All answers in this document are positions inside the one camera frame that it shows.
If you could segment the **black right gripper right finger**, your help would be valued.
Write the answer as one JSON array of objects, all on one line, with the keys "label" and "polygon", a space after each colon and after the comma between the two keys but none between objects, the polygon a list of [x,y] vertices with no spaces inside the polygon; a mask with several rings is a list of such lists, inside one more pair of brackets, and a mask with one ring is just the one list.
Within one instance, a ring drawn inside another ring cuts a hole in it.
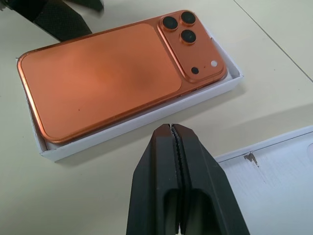
[{"label": "black right gripper right finger", "polygon": [[225,171],[190,128],[172,126],[183,198],[181,235],[250,235]]}]

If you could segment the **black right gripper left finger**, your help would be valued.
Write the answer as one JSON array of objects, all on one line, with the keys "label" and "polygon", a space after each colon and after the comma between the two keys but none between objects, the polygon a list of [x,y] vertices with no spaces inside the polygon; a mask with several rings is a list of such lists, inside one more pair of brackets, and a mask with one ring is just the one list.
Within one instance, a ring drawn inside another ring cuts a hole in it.
[{"label": "black right gripper left finger", "polygon": [[176,235],[180,176],[169,124],[152,134],[132,180],[126,235]]}]

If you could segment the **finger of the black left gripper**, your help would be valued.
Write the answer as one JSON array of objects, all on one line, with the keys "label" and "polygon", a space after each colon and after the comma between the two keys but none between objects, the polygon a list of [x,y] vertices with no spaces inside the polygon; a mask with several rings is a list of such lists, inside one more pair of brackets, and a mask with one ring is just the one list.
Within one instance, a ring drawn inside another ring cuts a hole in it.
[{"label": "finger of the black left gripper", "polygon": [[6,7],[60,42],[92,33],[83,17],[63,0],[0,0],[0,11]]},{"label": "finger of the black left gripper", "polygon": [[104,3],[101,0],[63,0],[73,4],[85,7],[97,13],[104,11]]}]

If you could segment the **orange smartphone with triple camera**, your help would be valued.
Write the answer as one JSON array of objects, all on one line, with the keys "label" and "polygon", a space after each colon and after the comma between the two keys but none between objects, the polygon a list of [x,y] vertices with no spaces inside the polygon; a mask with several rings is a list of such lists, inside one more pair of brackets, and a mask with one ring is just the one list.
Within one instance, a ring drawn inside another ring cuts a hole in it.
[{"label": "orange smartphone with triple camera", "polygon": [[227,66],[181,10],[23,54],[17,69],[44,139],[64,143],[218,82]]}]

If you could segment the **white phone box base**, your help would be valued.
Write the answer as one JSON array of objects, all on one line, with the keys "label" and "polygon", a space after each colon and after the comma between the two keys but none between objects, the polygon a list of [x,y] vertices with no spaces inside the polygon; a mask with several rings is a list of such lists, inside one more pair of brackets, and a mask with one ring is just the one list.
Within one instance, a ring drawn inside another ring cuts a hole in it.
[{"label": "white phone box base", "polygon": [[220,43],[216,40],[216,37],[212,34],[207,26],[204,27],[207,34],[211,38],[213,44],[216,46],[218,52],[224,59],[227,66],[226,78],[220,80],[217,83],[206,86],[190,94],[179,97],[174,101],[161,104],[155,108],[149,109],[143,113],[135,115],[132,118],[128,118],[125,121],[119,122],[114,125],[110,125],[107,128],[103,128],[100,131],[88,134],[85,137],[79,138],[74,141],[70,141],[66,144],[53,144],[48,143],[43,139],[39,128],[35,122],[34,115],[32,114],[30,101],[25,97],[28,107],[29,117],[32,125],[32,131],[34,139],[39,151],[39,154],[49,159],[52,162],[56,162],[63,158],[69,157],[73,154],[79,153],[90,147],[96,146],[105,141],[111,140],[137,128],[150,124],[154,121],[158,121],[169,115],[173,115],[177,112],[185,110],[189,107],[198,105],[204,101],[214,98],[218,95],[224,94],[234,89],[244,78],[244,75],[238,65],[234,62],[231,56],[223,49]]}]

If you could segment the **white phone box lid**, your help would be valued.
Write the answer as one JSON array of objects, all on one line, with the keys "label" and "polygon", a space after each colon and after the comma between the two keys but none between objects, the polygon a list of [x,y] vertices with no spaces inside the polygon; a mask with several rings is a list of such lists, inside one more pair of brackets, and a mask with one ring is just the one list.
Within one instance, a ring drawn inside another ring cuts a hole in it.
[{"label": "white phone box lid", "polygon": [[313,235],[313,126],[220,155],[251,235]]}]

